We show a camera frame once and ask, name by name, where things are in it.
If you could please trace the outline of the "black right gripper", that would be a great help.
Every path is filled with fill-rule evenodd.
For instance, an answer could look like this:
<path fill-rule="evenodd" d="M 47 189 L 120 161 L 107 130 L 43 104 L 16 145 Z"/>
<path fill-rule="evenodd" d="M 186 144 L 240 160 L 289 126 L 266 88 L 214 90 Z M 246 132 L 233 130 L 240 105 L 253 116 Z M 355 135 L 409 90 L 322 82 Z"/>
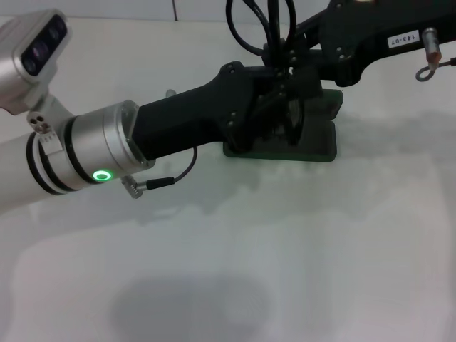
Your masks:
<path fill-rule="evenodd" d="M 315 68 L 339 87 L 359 82 L 377 60 L 418 49 L 435 70 L 440 45 L 456 41 L 456 0 L 333 0 L 301 23 L 295 10 L 289 18 L 282 59 L 295 70 Z"/>

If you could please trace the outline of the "green glasses case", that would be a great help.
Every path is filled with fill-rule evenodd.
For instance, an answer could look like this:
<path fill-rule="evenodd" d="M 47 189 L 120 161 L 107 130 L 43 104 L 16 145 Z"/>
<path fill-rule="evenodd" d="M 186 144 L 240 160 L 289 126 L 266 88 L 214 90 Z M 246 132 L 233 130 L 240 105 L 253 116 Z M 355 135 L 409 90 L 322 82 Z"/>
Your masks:
<path fill-rule="evenodd" d="M 256 138 L 247 152 L 235 152 L 223 144 L 227 157 L 287 160 L 302 162 L 332 162 L 337 156 L 334 119 L 343 105 L 340 90 L 324 89 L 308 100 L 292 100 L 284 124 Z"/>

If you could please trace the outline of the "black glasses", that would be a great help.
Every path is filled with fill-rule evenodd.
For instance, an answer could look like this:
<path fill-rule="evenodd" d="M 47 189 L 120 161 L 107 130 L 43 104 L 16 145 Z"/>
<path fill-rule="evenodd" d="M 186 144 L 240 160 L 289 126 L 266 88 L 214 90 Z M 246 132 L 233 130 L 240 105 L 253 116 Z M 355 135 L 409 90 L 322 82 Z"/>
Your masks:
<path fill-rule="evenodd" d="M 286 62 L 287 60 L 282 59 L 282 52 L 283 48 L 281 47 L 281 42 L 284 41 L 287 37 L 291 37 L 291 33 L 286 34 L 284 38 L 281 37 L 281 32 L 279 28 L 279 1 L 278 0 L 267 0 L 267 10 L 262 11 L 256 2 L 256 0 L 242 0 L 244 4 L 252 10 L 254 15 L 260 21 L 260 24 L 264 30 L 266 36 L 266 43 L 263 47 L 257 48 L 250 43 L 247 43 L 241 35 L 238 33 L 233 21 L 232 15 L 232 7 L 234 5 L 234 0 L 227 0 L 225 6 L 225 14 L 228 23 L 229 30 L 233 36 L 233 38 L 237 41 L 237 43 L 242 46 L 248 52 L 254 54 L 255 56 L 261 57 L 265 67 L 271 67 L 274 69 L 284 69 L 293 73 L 291 71 L 289 64 Z M 286 7 L 288 12 L 291 10 L 295 10 L 293 0 L 285 0 Z M 279 123 L 284 124 L 286 122 L 286 117 Z M 247 152 L 251 148 L 243 148 L 238 150 L 231 145 L 228 144 L 231 149 L 235 152 Z"/>

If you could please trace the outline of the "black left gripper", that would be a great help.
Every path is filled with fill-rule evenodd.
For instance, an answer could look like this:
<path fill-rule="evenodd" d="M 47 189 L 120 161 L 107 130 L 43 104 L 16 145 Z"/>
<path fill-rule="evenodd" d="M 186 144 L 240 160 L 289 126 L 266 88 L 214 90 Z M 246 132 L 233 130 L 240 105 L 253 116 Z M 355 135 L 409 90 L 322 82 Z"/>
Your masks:
<path fill-rule="evenodd" d="M 288 99 L 268 95 L 254 108 L 262 72 L 231 62 L 198 88 L 140 106 L 132 141 L 146 160 L 155 160 L 207 143 L 241 150 L 268 140 L 286 116 Z"/>

